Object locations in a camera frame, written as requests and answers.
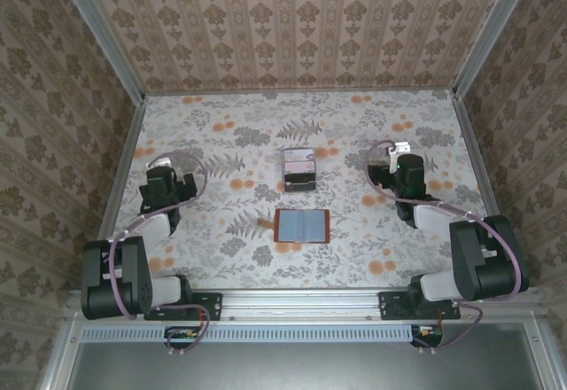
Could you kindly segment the brown leather card holder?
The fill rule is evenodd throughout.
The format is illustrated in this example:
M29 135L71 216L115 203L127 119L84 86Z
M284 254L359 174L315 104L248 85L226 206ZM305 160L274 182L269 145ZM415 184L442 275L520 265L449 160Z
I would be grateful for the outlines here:
M257 225L272 230L277 243L328 244L330 211L327 209L283 209L273 219L259 218Z

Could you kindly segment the clear acrylic card stand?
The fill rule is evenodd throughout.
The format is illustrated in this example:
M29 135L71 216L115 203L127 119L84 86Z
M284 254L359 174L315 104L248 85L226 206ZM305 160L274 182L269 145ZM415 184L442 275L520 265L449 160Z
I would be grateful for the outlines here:
M284 150L286 150L286 149L303 149L303 148L306 148L306 147L285 148L285 149L283 149L283 151L282 151L282 178L283 178L283 191L284 191L285 193L299 194L299 193L311 192L311 191L306 191L306 192L286 192L286 191L285 191L285 188L284 188L285 183L286 183L286 182L284 181L284 176L285 176L285 173L284 173L284 163L285 163L285 161L284 161ZM316 189L317 168L316 168L316 161L315 161L315 159L313 160L313 162L315 163L315 172L314 172L314 174L315 174L315 179L314 179L314 181L312 181L312 182L315 183L315 189Z

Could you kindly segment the white VIP card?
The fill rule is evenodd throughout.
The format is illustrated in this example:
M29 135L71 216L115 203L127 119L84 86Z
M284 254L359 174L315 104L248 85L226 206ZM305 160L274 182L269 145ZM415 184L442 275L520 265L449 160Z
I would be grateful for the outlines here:
M314 159L315 151L311 148L286 149L283 151L283 160L285 162L304 162L313 161Z

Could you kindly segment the floral patterned table cover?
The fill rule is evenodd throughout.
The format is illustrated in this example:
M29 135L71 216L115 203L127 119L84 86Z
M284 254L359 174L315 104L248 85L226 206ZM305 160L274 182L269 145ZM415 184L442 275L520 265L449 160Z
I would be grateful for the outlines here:
M156 276L180 273L199 289L406 285L447 269L449 243L407 226L363 173L375 142L409 142L430 194L485 214L448 90L256 93L148 97L116 222L139 212L147 164L170 152L203 195L176 232L147 249ZM315 191L285 193L282 151L315 150ZM330 211L328 244L277 243L257 225L279 208Z

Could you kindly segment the grey metal panel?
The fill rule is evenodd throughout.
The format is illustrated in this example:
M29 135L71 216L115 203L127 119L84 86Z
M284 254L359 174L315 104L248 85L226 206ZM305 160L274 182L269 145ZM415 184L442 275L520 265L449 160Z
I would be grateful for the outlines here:
M40 390L567 390L546 324L482 324L455 346L210 342L171 355L157 342L59 334Z

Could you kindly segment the aluminium table side rail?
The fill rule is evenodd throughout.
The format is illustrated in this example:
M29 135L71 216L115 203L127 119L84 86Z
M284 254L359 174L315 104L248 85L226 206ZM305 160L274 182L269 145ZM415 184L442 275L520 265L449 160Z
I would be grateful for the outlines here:
M527 267L511 223L497 207L464 103L454 97L453 104L489 214L483 219L462 216L449 225L454 281L465 300L510 300L529 287Z
M128 173L132 160L134 159L136 144L142 129L144 115L145 104L144 99L142 99L142 102L134 108L102 219L98 225L92 227L86 233L88 237L87 241L110 237L114 233L122 205L123 194L128 182Z

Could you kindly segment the aluminium frame post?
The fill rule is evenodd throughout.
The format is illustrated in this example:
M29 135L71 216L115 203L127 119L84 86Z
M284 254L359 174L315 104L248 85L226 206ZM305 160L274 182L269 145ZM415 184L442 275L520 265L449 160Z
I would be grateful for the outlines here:
M133 67L129 64L119 40L112 31L111 20L103 14L97 0L73 0L103 53L118 76L135 107L144 102L144 89Z
M469 91L518 2L519 0L495 1L454 82L453 93L457 98L463 99Z

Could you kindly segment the aluminium mounting rail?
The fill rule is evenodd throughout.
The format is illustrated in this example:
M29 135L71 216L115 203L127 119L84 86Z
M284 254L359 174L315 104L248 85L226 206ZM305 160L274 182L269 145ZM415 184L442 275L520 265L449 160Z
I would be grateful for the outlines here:
M217 323L235 324L323 324L381 322L378 294L405 292L400 288L341 289L218 289L221 318ZM531 289L508 301L478 300L460 307L457 323L466 324L484 312L487 323L519 323L546 315L539 293Z

